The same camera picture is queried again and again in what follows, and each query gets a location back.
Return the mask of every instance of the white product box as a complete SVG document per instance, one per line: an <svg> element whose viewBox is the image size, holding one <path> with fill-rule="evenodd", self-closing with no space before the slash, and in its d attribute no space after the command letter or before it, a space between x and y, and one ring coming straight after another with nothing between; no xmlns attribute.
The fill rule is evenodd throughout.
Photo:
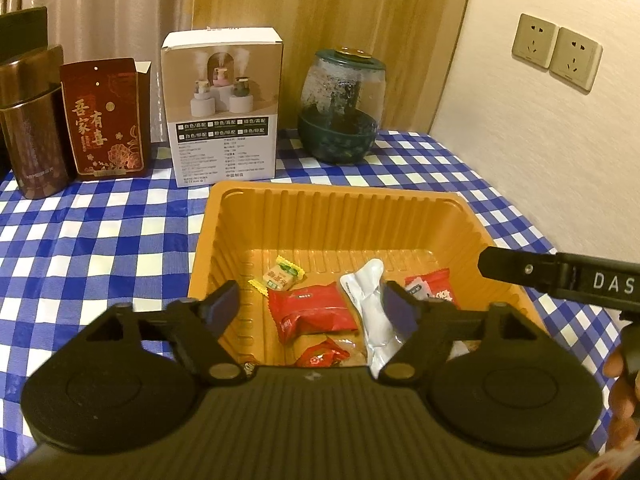
<svg viewBox="0 0 640 480"><path fill-rule="evenodd" d="M276 31L172 32L161 60L178 186L273 178L282 67Z"/></svg>

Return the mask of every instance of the glass jar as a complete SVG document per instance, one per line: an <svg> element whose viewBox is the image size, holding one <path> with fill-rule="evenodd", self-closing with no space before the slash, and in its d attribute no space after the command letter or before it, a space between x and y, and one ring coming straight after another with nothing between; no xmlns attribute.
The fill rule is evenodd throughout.
<svg viewBox="0 0 640 480"><path fill-rule="evenodd" d="M384 99L381 61L350 48L319 50L300 97L303 147L331 164L361 161L376 140Z"/></svg>

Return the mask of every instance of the round black pad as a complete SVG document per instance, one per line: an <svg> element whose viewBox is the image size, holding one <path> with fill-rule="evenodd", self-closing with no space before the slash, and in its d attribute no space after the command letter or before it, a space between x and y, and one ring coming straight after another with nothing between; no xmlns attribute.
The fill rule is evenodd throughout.
<svg viewBox="0 0 640 480"><path fill-rule="evenodd" d="M556 452L581 444L598 420L602 393L560 347L538 350L479 349L453 359L435 373L430 401L462 437L497 452Z"/></svg>
<svg viewBox="0 0 640 480"><path fill-rule="evenodd" d="M60 351L24 386L20 405L37 442L79 453L122 452L188 418L196 384L177 363L113 342L82 350Z"/></svg>

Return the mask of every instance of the human hand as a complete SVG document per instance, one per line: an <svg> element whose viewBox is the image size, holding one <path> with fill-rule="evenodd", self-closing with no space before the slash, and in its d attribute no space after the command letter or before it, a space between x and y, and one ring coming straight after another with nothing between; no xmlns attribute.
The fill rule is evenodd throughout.
<svg viewBox="0 0 640 480"><path fill-rule="evenodd" d="M640 425L631 418L640 399L640 374L636 377L636 384L633 386L626 380L625 362L620 346L607 358L602 371L609 378L618 378L609 394L609 407L613 418L607 428L607 449L622 448L636 439L640 428Z"/></svg>

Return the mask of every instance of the red candy wrapper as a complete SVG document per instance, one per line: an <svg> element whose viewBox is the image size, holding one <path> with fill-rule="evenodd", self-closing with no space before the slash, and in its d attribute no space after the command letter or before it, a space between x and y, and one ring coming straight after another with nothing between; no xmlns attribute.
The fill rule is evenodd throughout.
<svg viewBox="0 0 640 480"><path fill-rule="evenodd" d="M310 346L296 361L301 368L328 368L349 358L349 352L340 348L328 337L317 345Z"/></svg>
<svg viewBox="0 0 640 480"><path fill-rule="evenodd" d="M458 300L453 294L453 289L449 283L449 269L440 269L429 274L420 274L419 276L410 276L404 279L404 286L411 284L412 287L407 291L418 300L424 300L422 294L431 296L432 298L441 298L457 305Z"/></svg>
<svg viewBox="0 0 640 480"><path fill-rule="evenodd" d="M358 328L335 282L286 292L269 289L269 310L283 344L302 334Z"/></svg>

